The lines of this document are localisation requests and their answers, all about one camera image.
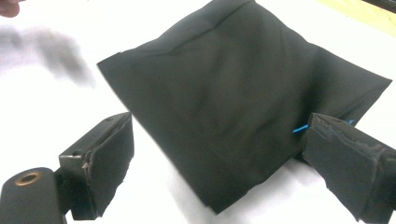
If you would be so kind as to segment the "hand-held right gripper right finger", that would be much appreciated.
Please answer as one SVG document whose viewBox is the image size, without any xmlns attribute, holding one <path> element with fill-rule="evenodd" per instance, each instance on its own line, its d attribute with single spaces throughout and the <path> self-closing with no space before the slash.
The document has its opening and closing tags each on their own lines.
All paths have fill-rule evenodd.
<svg viewBox="0 0 396 224">
<path fill-rule="evenodd" d="M 389 224 L 396 210 L 396 150 L 327 115 L 314 113 L 303 157 L 357 220 Z"/>
</svg>

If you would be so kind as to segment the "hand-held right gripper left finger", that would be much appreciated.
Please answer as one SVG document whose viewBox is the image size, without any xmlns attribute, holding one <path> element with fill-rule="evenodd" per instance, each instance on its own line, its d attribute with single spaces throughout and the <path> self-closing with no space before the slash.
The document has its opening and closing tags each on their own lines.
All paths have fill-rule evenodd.
<svg viewBox="0 0 396 224">
<path fill-rule="evenodd" d="M 75 220 L 101 217 L 123 182 L 134 156 L 132 114 L 106 118 L 59 156 L 64 210 Z"/>
</svg>

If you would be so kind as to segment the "black shorts with blue stripes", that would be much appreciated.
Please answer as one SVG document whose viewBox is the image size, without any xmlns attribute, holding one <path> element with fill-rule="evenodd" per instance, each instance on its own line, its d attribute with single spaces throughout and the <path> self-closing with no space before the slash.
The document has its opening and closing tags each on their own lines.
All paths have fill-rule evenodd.
<svg viewBox="0 0 396 224">
<path fill-rule="evenodd" d="M 255 0 L 211 0 L 99 69 L 215 212 L 300 153 L 312 113 L 358 121 L 389 85 Z"/>
</svg>

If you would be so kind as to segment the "white table mat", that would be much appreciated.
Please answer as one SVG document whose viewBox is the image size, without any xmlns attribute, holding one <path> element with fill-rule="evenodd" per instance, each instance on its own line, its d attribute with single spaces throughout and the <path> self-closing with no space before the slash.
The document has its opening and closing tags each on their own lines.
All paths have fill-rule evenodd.
<svg viewBox="0 0 396 224">
<path fill-rule="evenodd" d="M 120 113 L 96 63 L 159 36 L 209 0 L 25 0 L 0 19 L 0 186 Z M 258 0 L 307 40 L 392 83 L 359 128 L 396 147 L 396 26 L 388 33 L 317 0 Z M 204 207 L 140 127 L 123 184 L 101 218 L 68 224 L 360 224 L 297 161 L 220 215 Z"/>
</svg>

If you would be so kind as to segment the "wooden table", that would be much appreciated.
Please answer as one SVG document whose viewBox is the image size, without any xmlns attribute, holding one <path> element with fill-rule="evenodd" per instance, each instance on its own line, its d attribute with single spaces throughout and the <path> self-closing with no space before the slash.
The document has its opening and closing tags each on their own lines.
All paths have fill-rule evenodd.
<svg viewBox="0 0 396 224">
<path fill-rule="evenodd" d="M 317 0 L 347 17 L 396 38 L 396 0 Z"/>
</svg>

